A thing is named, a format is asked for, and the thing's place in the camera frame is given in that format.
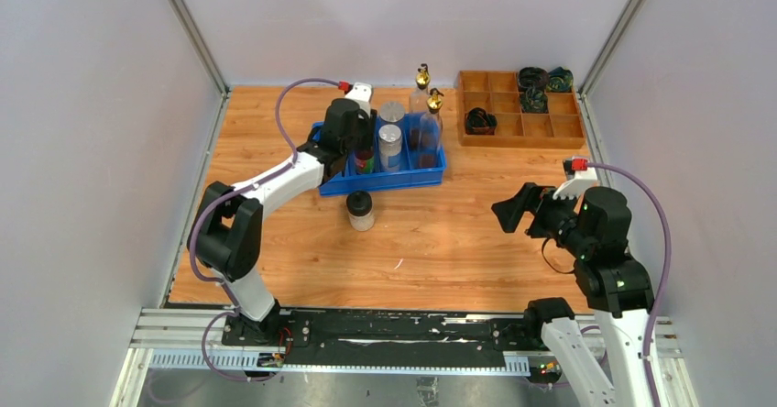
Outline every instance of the wooden organizer tray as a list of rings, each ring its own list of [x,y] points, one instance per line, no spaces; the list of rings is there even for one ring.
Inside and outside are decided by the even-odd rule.
[[[461,71],[456,81],[458,134],[462,146],[580,149],[585,133],[575,92],[547,93],[548,114],[520,108],[516,72]],[[482,107],[497,118],[494,135],[467,135],[465,116]]]

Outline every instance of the white wall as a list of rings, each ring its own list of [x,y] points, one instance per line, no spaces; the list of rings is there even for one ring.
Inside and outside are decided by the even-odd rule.
[[[566,65],[580,81],[627,0],[186,0],[230,83],[301,77],[412,85],[418,64]]]
[[[167,0],[0,0],[0,404],[110,399],[219,98]]]
[[[774,8],[647,0],[591,96],[607,159],[644,177],[667,211],[665,312],[704,406],[777,397]],[[657,273],[655,212],[626,181],[617,186],[634,212],[636,255]]]

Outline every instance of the wooden table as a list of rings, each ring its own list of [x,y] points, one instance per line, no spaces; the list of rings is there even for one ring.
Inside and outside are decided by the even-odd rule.
[[[273,119],[280,90],[234,90],[206,185],[251,178],[289,156]],[[530,300],[563,296],[575,311],[590,313],[574,276],[550,269],[542,261],[541,240],[523,235],[530,220],[507,235],[490,210],[524,182],[560,184],[562,159],[587,150],[461,147],[455,93],[444,92],[443,185],[373,193],[376,223],[364,233],[350,226],[344,196],[322,198],[317,191],[298,196],[265,221],[259,265],[282,305],[520,312]],[[405,88],[377,88],[372,105],[406,104],[409,94]],[[289,93],[281,118],[295,143],[306,139],[338,96],[334,88]],[[556,268],[571,268],[572,257],[553,244],[545,252]],[[188,258],[186,253],[170,300],[227,303],[221,289],[197,281]]]

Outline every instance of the metal floor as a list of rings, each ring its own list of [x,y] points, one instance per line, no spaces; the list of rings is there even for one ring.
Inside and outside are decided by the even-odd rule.
[[[543,390],[512,377],[418,377],[333,373],[279,374],[267,382],[243,384],[206,370],[171,369],[148,374],[153,394],[175,400],[207,379],[194,394],[160,404],[143,390],[138,407],[293,406],[293,407],[486,407],[579,405],[570,388]]]

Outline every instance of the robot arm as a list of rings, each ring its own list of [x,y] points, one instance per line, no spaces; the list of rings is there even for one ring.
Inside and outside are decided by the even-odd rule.
[[[581,341],[575,315],[564,299],[530,302],[524,313],[534,337],[551,349],[584,406],[652,406],[641,355],[648,311],[653,305],[650,276],[629,254],[631,211],[626,198],[608,187],[593,187],[590,168],[564,163],[568,181],[559,189],[527,182],[513,198],[495,203],[502,230],[513,233],[525,212],[532,220],[526,234],[552,238],[575,256],[575,278],[585,295],[607,347],[613,384]],[[580,214],[575,212],[582,195]],[[651,357],[655,355],[650,339]],[[663,397],[662,379],[655,380]]]
[[[245,317],[257,332],[272,336],[279,305],[265,287],[258,272],[262,222],[272,212],[300,193],[315,189],[345,169],[346,159],[355,145],[375,133],[376,112],[370,109],[372,86],[355,83],[345,98],[332,101],[321,129],[311,133],[293,157],[258,176],[227,186],[209,185],[200,203],[197,219],[204,209],[235,190],[254,185],[254,189],[219,204],[206,216],[197,235],[195,253],[210,272],[227,283]],[[267,181],[268,175],[282,171]],[[223,221],[233,218],[231,226]]]

